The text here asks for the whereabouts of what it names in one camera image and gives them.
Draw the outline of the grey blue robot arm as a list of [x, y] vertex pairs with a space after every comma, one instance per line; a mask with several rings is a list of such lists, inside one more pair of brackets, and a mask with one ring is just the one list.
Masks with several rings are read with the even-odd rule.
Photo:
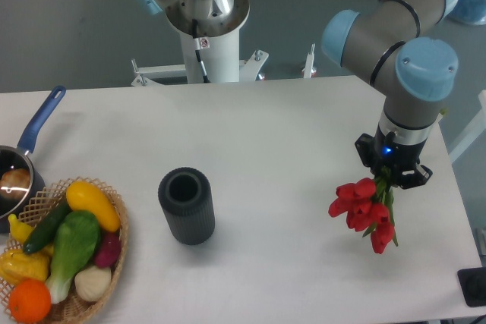
[[[248, 0], [137, 0], [151, 14], [165, 13], [179, 33], [189, 83], [254, 81], [267, 55], [239, 58], [238, 32]], [[385, 97], [374, 136], [356, 141], [361, 162], [376, 176], [409, 189], [427, 183], [431, 170], [421, 151], [448, 97], [458, 58], [445, 42], [425, 33], [458, 0], [378, 0], [361, 15], [336, 14], [321, 39], [323, 53]]]

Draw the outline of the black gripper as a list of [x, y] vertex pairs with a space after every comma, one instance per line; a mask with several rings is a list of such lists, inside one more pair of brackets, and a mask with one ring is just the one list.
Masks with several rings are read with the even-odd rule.
[[417, 165], [425, 141], [414, 145], [397, 143], [395, 137], [388, 137], [380, 128], [372, 137], [362, 134], [355, 141], [355, 148], [363, 166], [370, 168], [373, 175], [381, 175], [382, 168], [399, 173], [394, 185], [411, 189], [425, 185], [433, 175], [425, 165]]

